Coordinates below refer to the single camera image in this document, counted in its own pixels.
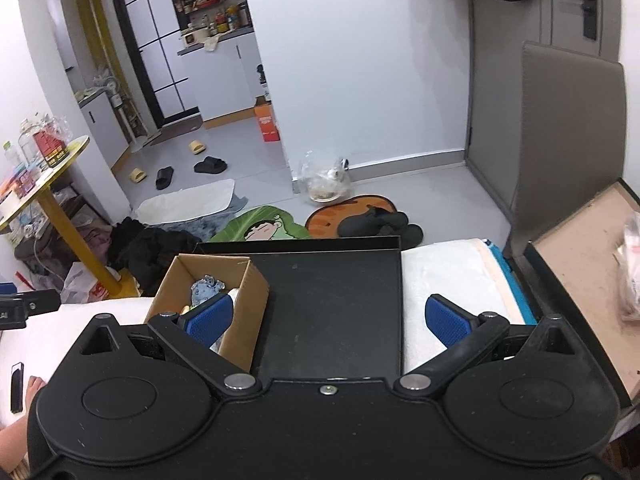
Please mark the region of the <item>person's left hand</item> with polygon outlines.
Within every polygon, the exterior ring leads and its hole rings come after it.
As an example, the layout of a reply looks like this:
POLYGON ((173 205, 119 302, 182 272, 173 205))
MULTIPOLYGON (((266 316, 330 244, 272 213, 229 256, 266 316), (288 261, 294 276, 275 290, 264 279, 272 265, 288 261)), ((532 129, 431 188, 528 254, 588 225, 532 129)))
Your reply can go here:
POLYGON ((28 378, 25 393, 25 415, 10 426, 1 429, 0 434, 0 466, 1 471, 10 474, 27 455, 27 423, 32 401, 36 394, 47 383, 38 376, 28 378))

